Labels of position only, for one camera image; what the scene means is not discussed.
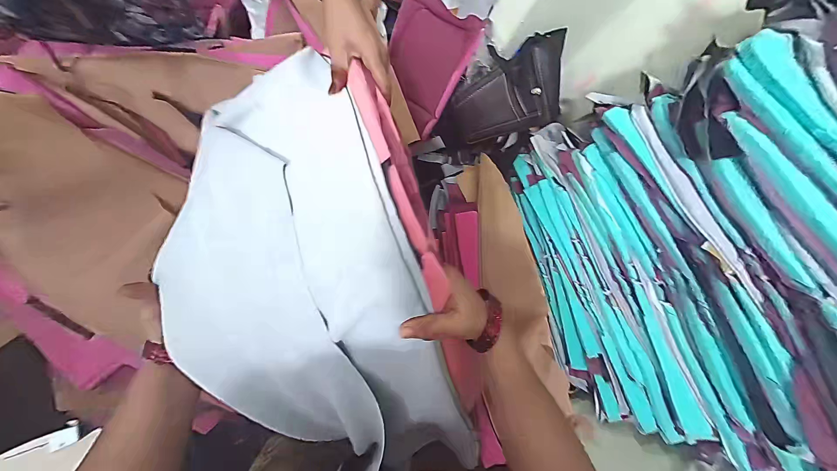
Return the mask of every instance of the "white fabric piece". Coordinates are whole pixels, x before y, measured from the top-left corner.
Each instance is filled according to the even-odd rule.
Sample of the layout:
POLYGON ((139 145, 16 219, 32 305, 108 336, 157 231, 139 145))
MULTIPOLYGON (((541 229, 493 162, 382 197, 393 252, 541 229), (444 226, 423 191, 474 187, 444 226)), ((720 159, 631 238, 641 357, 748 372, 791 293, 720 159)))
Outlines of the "white fabric piece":
POLYGON ((250 20, 250 38, 264 39, 270 0, 241 0, 241 3, 247 10, 247 18, 250 20))
POLYGON ((35 438, 0 455, 3 471, 75 471, 93 447, 102 429, 97 428, 81 440, 55 451, 49 451, 54 433, 35 438))
POLYGON ((428 312, 427 288, 352 99, 327 95, 330 81, 306 48, 206 116, 154 270, 169 353, 277 432, 349 437, 356 453, 378 443, 373 469, 437 439, 473 467, 439 346, 398 336, 428 312))
POLYGON ((752 300, 761 305, 764 297, 758 291, 756 285, 753 284, 744 262, 738 256, 736 247, 730 242, 727 234, 724 233, 715 218, 712 217, 712 213, 703 203, 703 199, 695 190, 689 176, 680 169, 680 166, 665 150, 665 146, 648 116, 648 109, 640 105, 632 106, 630 115, 640 135, 651 150, 651 155, 654 156, 660 174, 669 187, 674 190, 677 201, 671 203, 682 208, 682 212, 686 215, 691 226, 697 229, 715 247, 723 261, 741 280, 752 300))

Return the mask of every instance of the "brown paper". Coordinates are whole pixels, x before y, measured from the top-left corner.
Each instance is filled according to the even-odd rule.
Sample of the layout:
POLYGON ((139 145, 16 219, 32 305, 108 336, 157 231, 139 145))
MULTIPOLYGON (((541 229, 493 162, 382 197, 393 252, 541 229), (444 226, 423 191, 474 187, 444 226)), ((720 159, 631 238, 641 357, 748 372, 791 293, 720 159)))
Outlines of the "brown paper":
POLYGON ((511 191, 500 170, 484 154, 480 164, 466 169, 458 181, 466 198, 476 197, 480 214, 482 285, 500 300, 504 326, 509 326, 504 330, 520 336, 518 343, 538 377, 570 417, 569 380, 555 361, 547 299, 511 191))
POLYGON ((97 334, 139 349, 138 301, 187 184, 93 142, 39 96, 0 95, 0 252, 33 294, 97 334))
POLYGON ((44 58, 4 57, 19 70, 39 74, 58 88, 78 87, 90 94, 143 115, 164 129, 177 146, 189 153, 198 148, 200 131, 165 101, 162 93, 203 114, 210 106, 238 94, 261 72, 247 65, 230 64, 190 53, 142 52, 114 56, 80 57, 68 72, 44 58))

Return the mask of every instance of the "bangle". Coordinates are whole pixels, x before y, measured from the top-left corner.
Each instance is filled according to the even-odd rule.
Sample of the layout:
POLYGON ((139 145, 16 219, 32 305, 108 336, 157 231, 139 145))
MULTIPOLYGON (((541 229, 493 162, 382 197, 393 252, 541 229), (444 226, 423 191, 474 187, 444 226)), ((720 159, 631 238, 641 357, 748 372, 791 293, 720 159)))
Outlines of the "bangle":
POLYGON ((497 343, 500 338, 500 326, 503 322, 503 307, 486 289, 478 289, 477 292, 485 301, 485 309, 488 311, 488 319, 485 320, 485 327, 482 334, 473 340, 468 340, 468 345, 479 353, 485 353, 497 343))

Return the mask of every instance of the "dark brown leather piece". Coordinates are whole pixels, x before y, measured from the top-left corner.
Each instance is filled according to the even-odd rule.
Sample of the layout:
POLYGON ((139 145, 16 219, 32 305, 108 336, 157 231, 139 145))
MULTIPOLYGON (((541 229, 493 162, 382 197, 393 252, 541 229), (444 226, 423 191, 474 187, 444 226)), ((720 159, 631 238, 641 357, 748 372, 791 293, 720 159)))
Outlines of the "dark brown leather piece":
POLYGON ((511 60, 493 54, 496 64, 487 74, 460 83, 439 129, 445 143, 471 144, 556 121, 566 33, 536 34, 511 60))

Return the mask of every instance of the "human hand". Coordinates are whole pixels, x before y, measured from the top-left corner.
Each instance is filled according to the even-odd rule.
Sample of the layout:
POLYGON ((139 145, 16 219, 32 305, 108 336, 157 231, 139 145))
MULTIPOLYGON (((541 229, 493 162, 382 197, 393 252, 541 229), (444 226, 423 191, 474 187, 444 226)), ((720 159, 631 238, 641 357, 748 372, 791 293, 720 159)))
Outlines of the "human hand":
POLYGON ((325 43, 331 54, 333 95, 346 87, 349 63, 360 59, 390 101, 389 53, 375 24, 379 0, 323 0, 325 43))
POLYGON ((441 313, 411 318, 401 324, 405 339, 476 339, 485 329, 488 310, 480 294, 451 266, 444 267, 450 281, 450 299, 441 313))

